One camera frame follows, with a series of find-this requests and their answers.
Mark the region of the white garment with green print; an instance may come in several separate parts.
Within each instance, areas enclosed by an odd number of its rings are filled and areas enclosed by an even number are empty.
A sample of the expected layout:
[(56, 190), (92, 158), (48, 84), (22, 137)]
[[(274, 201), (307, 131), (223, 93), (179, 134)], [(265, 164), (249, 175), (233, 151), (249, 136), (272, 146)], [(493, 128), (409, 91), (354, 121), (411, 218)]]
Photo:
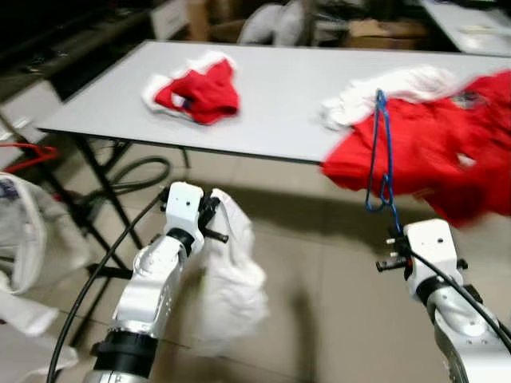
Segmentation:
[(208, 239), (200, 252), (200, 284), (193, 348), (204, 357), (227, 353), (238, 340), (255, 334), (269, 316), (265, 270), (253, 258), (252, 221), (226, 191), (212, 189), (220, 201), (209, 229), (225, 242)]

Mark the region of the blue wire hanger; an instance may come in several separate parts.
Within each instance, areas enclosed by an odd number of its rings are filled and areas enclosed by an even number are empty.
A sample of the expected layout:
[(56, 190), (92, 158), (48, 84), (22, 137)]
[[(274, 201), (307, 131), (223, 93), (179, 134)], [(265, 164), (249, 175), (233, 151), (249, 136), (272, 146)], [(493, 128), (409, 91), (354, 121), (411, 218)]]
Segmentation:
[(387, 108), (387, 97), (381, 89), (375, 93), (373, 125), (370, 149), (370, 165), (367, 175), (365, 211), (372, 214), (389, 211), (395, 233), (402, 235), (399, 211), (394, 203), (394, 146), (393, 129)]

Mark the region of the red jacket with plaid lining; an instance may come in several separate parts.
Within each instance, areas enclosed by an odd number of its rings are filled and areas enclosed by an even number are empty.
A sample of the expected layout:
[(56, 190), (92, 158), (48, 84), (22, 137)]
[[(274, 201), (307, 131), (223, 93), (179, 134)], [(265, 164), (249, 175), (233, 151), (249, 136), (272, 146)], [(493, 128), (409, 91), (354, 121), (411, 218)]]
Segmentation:
[[(483, 215), (511, 215), (511, 72), (462, 81), (442, 99), (387, 99), (394, 146), (394, 193), (424, 199), (455, 227)], [(366, 190), (372, 113), (322, 161), (323, 175)]]

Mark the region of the small red white garment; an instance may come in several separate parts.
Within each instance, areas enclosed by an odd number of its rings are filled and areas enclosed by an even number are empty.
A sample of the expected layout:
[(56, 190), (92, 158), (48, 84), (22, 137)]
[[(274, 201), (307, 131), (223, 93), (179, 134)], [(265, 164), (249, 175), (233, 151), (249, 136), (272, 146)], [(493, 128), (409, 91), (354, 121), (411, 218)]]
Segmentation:
[(229, 55), (207, 50), (165, 76), (153, 74), (141, 98), (150, 112), (165, 113), (201, 125), (219, 123), (240, 113), (234, 79), (236, 62)]

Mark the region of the grey table with black legs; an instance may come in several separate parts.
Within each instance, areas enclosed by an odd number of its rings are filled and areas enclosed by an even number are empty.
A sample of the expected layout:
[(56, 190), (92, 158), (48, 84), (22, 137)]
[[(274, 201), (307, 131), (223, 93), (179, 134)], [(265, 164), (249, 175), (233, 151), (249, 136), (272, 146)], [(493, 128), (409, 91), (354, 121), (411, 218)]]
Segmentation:
[[(151, 112), (142, 93), (153, 74), (182, 69), (209, 51), (236, 66), (240, 113), (212, 125)], [(182, 148), (284, 163), (321, 164), (346, 134), (330, 130), (322, 102), (351, 81), (432, 65), (458, 83), (507, 69), (507, 58), (408, 50), (276, 48), (146, 41), (40, 124), (42, 132)]]

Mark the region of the white cotton garment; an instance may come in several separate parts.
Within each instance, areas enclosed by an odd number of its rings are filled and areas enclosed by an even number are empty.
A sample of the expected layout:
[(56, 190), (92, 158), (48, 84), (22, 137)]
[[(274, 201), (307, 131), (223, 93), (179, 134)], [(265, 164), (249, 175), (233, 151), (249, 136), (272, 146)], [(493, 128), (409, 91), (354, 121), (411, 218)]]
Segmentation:
[(387, 99), (422, 103), (452, 96), (461, 86), (462, 80), (455, 73), (432, 65), (406, 67), (353, 80), (339, 95), (322, 102), (322, 123), (330, 131), (360, 123), (375, 109), (379, 92)]

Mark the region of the grey pillow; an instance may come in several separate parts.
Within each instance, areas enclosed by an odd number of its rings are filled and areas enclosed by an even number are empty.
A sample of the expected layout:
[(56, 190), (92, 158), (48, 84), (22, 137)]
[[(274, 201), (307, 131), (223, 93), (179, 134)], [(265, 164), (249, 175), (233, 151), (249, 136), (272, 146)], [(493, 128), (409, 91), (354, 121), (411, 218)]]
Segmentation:
[(281, 8), (277, 16), (271, 43), (274, 46), (292, 47), (297, 46), (303, 39), (304, 25), (306, 22), (306, 0), (289, 0)]
[(245, 19), (236, 43), (240, 45), (266, 44), (273, 37), (283, 5), (263, 4)]

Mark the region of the white drawer unit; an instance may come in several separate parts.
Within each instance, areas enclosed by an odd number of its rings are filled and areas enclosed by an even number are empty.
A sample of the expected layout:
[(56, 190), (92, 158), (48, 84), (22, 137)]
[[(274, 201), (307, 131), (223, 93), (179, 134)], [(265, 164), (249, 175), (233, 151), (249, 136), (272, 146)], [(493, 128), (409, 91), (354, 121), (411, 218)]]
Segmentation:
[(150, 21), (154, 40), (187, 41), (188, 0), (158, 0), (150, 11)]

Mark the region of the black low tv bench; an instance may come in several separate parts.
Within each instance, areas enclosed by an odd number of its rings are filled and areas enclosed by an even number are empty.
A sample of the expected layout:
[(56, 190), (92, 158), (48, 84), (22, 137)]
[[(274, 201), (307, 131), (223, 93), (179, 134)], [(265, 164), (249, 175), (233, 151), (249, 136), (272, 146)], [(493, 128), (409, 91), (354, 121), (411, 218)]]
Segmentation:
[(0, 0), (0, 101), (37, 81), (69, 98), (153, 38), (164, 0)]

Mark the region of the white table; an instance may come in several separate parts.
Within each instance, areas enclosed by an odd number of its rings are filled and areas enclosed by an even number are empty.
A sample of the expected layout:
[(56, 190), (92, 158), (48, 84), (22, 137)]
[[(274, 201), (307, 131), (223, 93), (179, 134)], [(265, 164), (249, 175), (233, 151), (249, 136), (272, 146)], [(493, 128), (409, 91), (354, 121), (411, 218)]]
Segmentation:
[(442, 0), (421, 5), (459, 51), (511, 58), (511, 19), (504, 10), (471, 10)]

